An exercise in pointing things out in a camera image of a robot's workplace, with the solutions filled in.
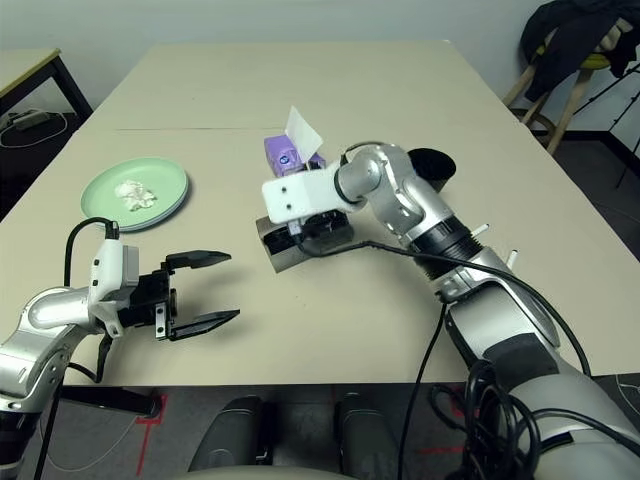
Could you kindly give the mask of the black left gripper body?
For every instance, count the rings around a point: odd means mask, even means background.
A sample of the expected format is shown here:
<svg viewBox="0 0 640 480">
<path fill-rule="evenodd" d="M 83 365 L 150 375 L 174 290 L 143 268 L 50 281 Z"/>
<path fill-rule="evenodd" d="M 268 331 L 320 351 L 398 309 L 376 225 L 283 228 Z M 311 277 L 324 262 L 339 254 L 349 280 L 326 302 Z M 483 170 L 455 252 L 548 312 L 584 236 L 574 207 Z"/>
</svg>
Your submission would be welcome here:
<svg viewBox="0 0 640 480">
<path fill-rule="evenodd" d="M 139 277 L 129 297 L 129 306 L 118 312 L 124 328 L 152 326 L 158 340 L 177 341 L 177 291 L 171 287 L 175 273 L 168 259 L 160 268 Z"/>
</svg>

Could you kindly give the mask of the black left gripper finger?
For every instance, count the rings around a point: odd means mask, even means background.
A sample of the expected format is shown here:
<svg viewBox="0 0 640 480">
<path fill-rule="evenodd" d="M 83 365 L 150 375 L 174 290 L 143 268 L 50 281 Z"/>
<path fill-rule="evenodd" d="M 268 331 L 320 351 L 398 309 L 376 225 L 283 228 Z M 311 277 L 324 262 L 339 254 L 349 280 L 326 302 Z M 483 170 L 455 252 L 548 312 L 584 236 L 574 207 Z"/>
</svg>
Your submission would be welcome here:
<svg viewBox="0 0 640 480">
<path fill-rule="evenodd" d="M 196 317 L 191 323 L 171 326 L 168 330 L 169 341 L 179 341 L 209 333 L 237 317 L 241 311 L 224 310 L 210 312 Z"/>
<path fill-rule="evenodd" d="M 232 259 L 230 254 L 211 250 L 191 250 L 166 256 L 166 269 L 198 269 L 213 266 Z"/>
</svg>

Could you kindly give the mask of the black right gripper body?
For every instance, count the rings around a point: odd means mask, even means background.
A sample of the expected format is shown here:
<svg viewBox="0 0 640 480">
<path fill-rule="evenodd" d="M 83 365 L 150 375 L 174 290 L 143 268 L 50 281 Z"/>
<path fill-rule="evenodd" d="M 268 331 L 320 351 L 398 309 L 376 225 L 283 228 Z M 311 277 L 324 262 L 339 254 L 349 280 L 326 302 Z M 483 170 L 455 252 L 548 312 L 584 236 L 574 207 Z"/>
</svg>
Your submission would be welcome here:
<svg viewBox="0 0 640 480">
<path fill-rule="evenodd" d="M 304 242 L 346 243 L 350 240 L 347 215 L 331 210 L 309 217 L 303 225 Z"/>
</svg>

